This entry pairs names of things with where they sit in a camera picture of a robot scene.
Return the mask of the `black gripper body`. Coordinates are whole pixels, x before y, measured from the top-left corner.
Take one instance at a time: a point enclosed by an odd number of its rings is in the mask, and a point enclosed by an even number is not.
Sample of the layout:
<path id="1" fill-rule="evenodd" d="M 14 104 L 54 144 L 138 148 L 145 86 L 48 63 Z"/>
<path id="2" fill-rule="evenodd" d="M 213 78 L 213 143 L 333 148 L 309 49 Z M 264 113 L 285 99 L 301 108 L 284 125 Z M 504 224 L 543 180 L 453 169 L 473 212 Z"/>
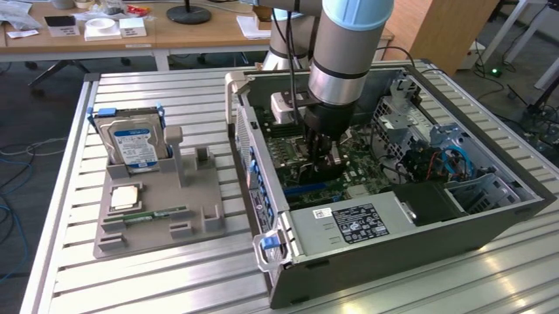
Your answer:
<path id="1" fill-rule="evenodd" d="M 341 134 L 350 125 L 354 105 L 328 105 L 318 103 L 305 107 L 304 129 L 325 136 L 330 141 L 338 141 Z"/>

